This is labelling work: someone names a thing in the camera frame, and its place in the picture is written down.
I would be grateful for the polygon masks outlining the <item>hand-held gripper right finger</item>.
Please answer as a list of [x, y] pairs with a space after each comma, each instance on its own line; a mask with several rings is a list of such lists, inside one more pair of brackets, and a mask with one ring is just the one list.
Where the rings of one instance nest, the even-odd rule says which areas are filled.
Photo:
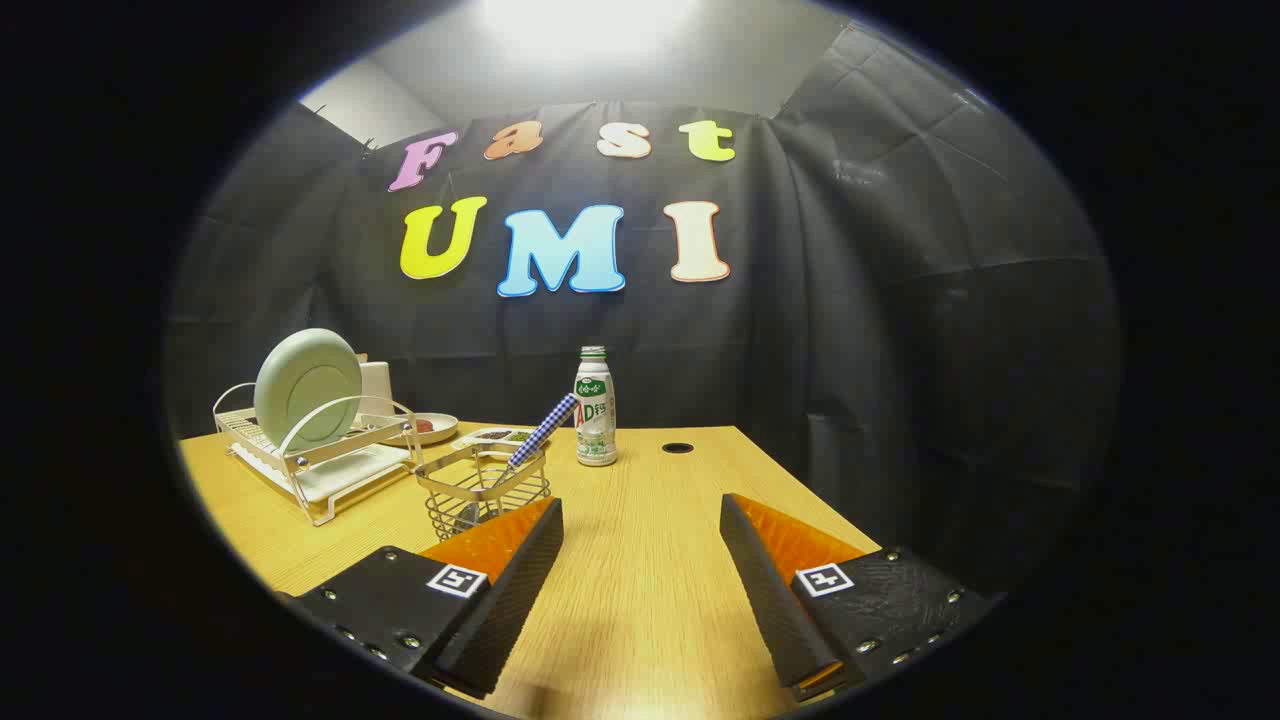
[[722, 498], [719, 533], [797, 701], [892, 676], [995, 605], [908, 548], [859, 550], [741, 495]]

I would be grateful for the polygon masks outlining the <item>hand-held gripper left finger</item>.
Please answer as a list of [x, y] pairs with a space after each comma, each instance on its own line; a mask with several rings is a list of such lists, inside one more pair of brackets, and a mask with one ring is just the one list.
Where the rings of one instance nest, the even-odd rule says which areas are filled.
[[563, 538], [561, 500], [540, 498], [417, 553], [383, 546], [311, 591], [276, 597], [351, 648], [481, 700]]

